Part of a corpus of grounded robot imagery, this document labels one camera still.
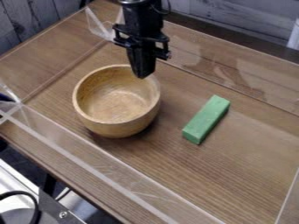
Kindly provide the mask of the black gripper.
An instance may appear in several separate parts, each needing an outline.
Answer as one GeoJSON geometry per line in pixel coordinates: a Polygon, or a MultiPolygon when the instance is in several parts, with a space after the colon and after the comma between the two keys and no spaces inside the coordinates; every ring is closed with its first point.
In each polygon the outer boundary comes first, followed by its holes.
{"type": "Polygon", "coordinates": [[[154,72],[156,58],[168,60],[169,38],[162,33],[164,16],[170,8],[162,10],[161,0],[117,0],[121,5],[124,23],[114,23],[113,41],[126,48],[126,57],[140,79],[154,72]]]}

